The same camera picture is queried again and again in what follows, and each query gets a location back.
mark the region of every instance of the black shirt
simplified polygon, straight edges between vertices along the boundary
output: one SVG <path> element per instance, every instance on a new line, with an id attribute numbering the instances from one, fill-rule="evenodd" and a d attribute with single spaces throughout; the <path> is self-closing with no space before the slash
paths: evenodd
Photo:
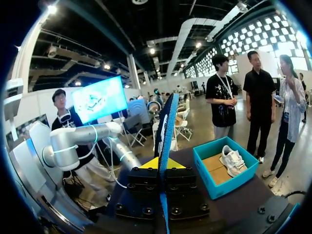
<path id="1" fill-rule="evenodd" d="M 226 78 L 221 78 L 225 85 L 227 85 Z M 227 76 L 229 85 L 231 87 L 231 92 L 233 95 L 237 95 L 237 86 L 234 84 L 231 77 Z M 222 81 L 217 75 L 213 75 L 207 81 L 206 88 L 206 99 L 231 99 L 231 95 L 224 87 Z M 235 109 L 229 108 L 227 105 L 223 104 L 211 104 L 211 109 L 213 113 L 213 124 L 216 127 L 228 127 L 236 123 Z"/>
<path id="2" fill-rule="evenodd" d="M 252 118 L 267 117 L 271 121 L 272 92 L 276 90 L 271 75 L 262 69 L 259 74 L 252 69 L 245 76 L 243 90 L 250 95 Z"/>
<path id="3" fill-rule="evenodd" d="M 59 121 L 59 118 L 56 118 L 52 124 L 52 131 L 58 128 L 75 128 L 75 127 L 81 127 L 83 126 L 80 117 L 78 116 L 78 114 L 75 112 L 75 110 L 72 108 L 71 110 L 69 110 L 70 114 L 71 114 L 71 118 L 64 122 L 61 123 Z M 76 149 L 77 151 L 77 155 L 78 157 L 83 157 L 85 155 L 87 155 L 90 150 L 88 148 L 88 146 L 86 145 L 79 145 L 78 148 Z M 78 167 L 75 168 L 75 170 L 79 169 L 80 167 L 84 166 L 85 164 L 87 164 L 88 162 L 90 162 L 93 159 L 94 155 L 90 154 L 88 157 L 84 158 L 84 159 L 79 159 L 80 164 Z"/>

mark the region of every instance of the white robotic arm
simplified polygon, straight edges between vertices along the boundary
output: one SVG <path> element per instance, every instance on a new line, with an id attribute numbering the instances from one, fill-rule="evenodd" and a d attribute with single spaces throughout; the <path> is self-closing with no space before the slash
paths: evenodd
<path id="1" fill-rule="evenodd" d="M 78 128 L 60 128 L 50 133 L 51 146 L 46 147 L 42 156 L 49 167 L 59 167 L 63 171 L 70 171 L 79 165 L 76 145 L 87 145 L 104 140 L 112 146 L 120 161 L 131 170 L 141 164 L 132 151 L 119 140 L 122 128 L 115 122 L 88 125 Z"/>

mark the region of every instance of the hand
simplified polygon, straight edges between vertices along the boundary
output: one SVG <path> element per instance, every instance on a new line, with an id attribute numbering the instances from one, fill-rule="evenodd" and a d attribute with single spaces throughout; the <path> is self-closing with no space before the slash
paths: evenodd
<path id="1" fill-rule="evenodd" d="M 286 82 L 288 86 L 291 88 L 291 90 L 294 90 L 296 88 L 294 81 L 291 78 L 286 78 Z"/>
<path id="2" fill-rule="evenodd" d="M 274 123 L 274 122 L 275 122 L 275 119 L 276 119 L 275 113 L 274 113 L 274 114 L 272 113 L 272 115 L 271 115 L 271 123 Z"/>
<path id="3" fill-rule="evenodd" d="M 227 105 L 227 106 L 235 106 L 237 103 L 237 101 L 235 101 L 234 99 L 229 99 L 229 100 L 224 100 L 223 104 Z"/>
<path id="4" fill-rule="evenodd" d="M 251 118 L 252 118 L 252 114 L 250 114 L 250 112 L 247 112 L 247 119 L 248 119 L 248 121 L 250 121 Z"/>

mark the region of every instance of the black pants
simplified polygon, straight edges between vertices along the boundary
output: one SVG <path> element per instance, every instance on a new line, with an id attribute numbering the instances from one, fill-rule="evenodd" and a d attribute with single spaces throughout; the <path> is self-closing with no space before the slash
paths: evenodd
<path id="1" fill-rule="evenodd" d="M 251 119 L 250 122 L 250 132 L 249 132 L 249 139 L 247 145 L 247 151 L 254 155 L 257 139 L 259 135 L 259 130 L 261 130 L 260 135 L 260 143 L 258 147 L 258 157 L 263 157 L 265 149 L 267 148 L 267 139 L 271 129 L 271 116 L 270 118 L 264 119 Z"/>
<path id="2" fill-rule="evenodd" d="M 279 134 L 278 134 L 278 140 L 277 140 L 277 146 L 276 146 L 276 154 L 275 154 L 272 166 L 271 166 L 271 171 L 275 170 L 275 167 L 279 159 L 281 158 L 281 155 L 284 150 L 282 165 L 276 174 L 277 178 L 279 178 L 284 172 L 288 163 L 288 159 L 294 147 L 294 142 L 290 142 L 287 139 L 287 134 L 288 134 L 288 123 L 285 123 L 284 121 L 282 121 L 281 126 L 279 128 Z"/>

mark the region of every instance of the hair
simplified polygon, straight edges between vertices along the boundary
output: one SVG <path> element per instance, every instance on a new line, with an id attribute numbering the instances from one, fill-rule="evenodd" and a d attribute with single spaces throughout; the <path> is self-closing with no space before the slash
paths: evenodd
<path id="1" fill-rule="evenodd" d="M 296 73 L 296 72 L 294 71 L 294 69 L 293 69 L 293 61 L 291 60 L 291 57 L 289 57 L 288 55 L 281 55 L 279 58 L 280 58 L 281 60 L 283 60 L 287 65 L 290 65 L 292 75 L 293 75 L 295 78 L 298 78 L 297 73 Z"/>
<path id="2" fill-rule="evenodd" d="M 249 61 L 252 60 L 252 55 L 259 55 L 259 54 L 258 54 L 257 51 L 254 51 L 254 50 L 253 51 L 249 51 L 248 54 L 247 54 L 247 57 L 248 57 Z"/>
<path id="3" fill-rule="evenodd" d="M 58 89 L 54 92 L 53 96 L 52 96 L 52 101 L 55 102 L 55 98 L 61 94 L 64 94 L 66 97 L 66 92 L 62 89 Z"/>
<path id="4" fill-rule="evenodd" d="M 219 64 L 220 66 L 222 66 L 222 64 L 224 62 L 228 62 L 229 59 L 227 57 L 225 57 L 224 55 L 215 55 L 215 56 L 213 56 L 212 61 L 213 61 L 213 65 L 215 67 L 215 70 L 219 71 L 219 67 L 217 65 Z"/>

